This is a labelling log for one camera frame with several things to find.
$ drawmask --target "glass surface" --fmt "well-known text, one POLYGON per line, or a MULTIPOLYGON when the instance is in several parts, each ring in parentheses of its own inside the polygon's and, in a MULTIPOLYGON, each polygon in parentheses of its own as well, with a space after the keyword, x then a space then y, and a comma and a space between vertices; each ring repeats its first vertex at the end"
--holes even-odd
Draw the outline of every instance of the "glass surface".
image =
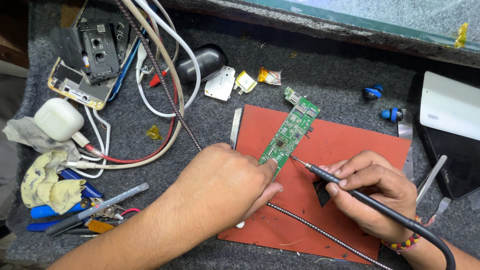
POLYGON ((480 1, 475 0, 247 0, 321 19, 453 46, 468 23, 461 49, 480 52, 480 1))

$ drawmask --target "hand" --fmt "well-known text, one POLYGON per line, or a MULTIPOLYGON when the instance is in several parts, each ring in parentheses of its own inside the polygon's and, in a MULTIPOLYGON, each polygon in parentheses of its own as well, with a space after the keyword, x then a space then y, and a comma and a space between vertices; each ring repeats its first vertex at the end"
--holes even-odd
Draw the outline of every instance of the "hand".
POLYGON ((243 156, 228 144, 206 147, 192 159, 171 188, 192 211, 202 234, 210 237, 247 219, 277 192, 272 182, 276 160, 259 165, 252 156, 243 156))
POLYGON ((362 151, 322 169, 342 179, 338 185, 329 183, 327 192, 338 209, 353 219, 368 234, 398 244, 413 232, 352 197, 347 190, 358 189, 400 214, 415 220, 417 189, 405 175, 384 157, 362 151))

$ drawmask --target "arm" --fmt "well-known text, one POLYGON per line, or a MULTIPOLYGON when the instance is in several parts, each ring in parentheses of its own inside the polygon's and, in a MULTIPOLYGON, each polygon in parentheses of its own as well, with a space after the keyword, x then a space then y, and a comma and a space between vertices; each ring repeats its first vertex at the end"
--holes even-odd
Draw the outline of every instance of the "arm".
POLYGON ((231 228, 281 192, 276 160, 260 165, 224 143, 202 150, 156 201, 49 269, 155 269, 231 228))
MULTIPOLYGON (((417 189, 405 175, 385 158, 363 151, 349 160, 325 166, 324 170, 343 179, 329 183, 327 192, 337 207, 367 233, 389 243, 401 243, 413 232, 353 198, 347 190, 359 189, 402 215, 415 219, 417 189)), ((480 269, 480 261, 446 242, 452 251, 456 269, 480 269)), ((424 238, 400 254, 415 270, 444 270, 443 253, 424 238)))

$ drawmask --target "forearm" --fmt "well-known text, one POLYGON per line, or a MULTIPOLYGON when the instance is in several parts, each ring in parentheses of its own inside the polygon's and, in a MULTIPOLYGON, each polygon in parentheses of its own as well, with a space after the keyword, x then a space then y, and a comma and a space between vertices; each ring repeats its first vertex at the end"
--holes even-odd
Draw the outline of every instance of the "forearm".
POLYGON ((167 263, 209 237, 195 228, 182 200, 170 187, 145 210, 72 250, 50 269, 155 269, 167 263))
MULTIPOLYGON (((480 261, 461 251, 444 240, 455 257, 457 270, 480 269, 480 261)), ((415 270, 445 270, 446 261, 443 253, 433 244, 421 238, 416 247, 400 254, 415 270)))

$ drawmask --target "gray pen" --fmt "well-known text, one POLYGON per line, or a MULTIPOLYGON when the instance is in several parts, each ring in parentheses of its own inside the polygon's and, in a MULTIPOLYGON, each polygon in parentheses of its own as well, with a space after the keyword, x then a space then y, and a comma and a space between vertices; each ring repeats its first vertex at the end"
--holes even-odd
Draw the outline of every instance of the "gray pen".
POLYGON ((84 218, 90 217, 91 215, 97 213, 98 211, 101 211, 111 205, 117 204, 125 200, 126 198, 131 197, 137 193, 140 193, 146 189, 148 189, 148 183, 143 183, 141 185, 138 185, 130 190, 127 190, 119 195, 116 195, 113 198, 110 198, 100 204, 97 204, 96 206, 90 207, 87 210, 84 210, 76 215, 73 215, 67 219, 64 219, 48 227, 45 230, 45 233, 47 235, 57 235, 67 229, 70 229, 72 226, 77 226, 79 223, 82 222, 84 218))

